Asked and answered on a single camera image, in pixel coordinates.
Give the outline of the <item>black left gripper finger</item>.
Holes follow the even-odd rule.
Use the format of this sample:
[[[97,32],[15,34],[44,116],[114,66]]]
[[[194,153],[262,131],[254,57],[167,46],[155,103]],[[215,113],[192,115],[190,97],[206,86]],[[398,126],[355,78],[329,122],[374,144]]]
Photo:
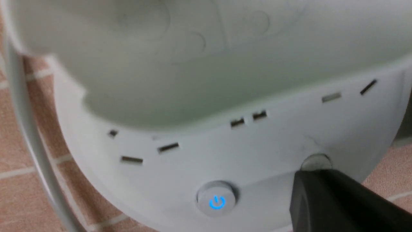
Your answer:
[[[297,171],[290,202],[294,232],[410,232],[411,213],[333,170]]]

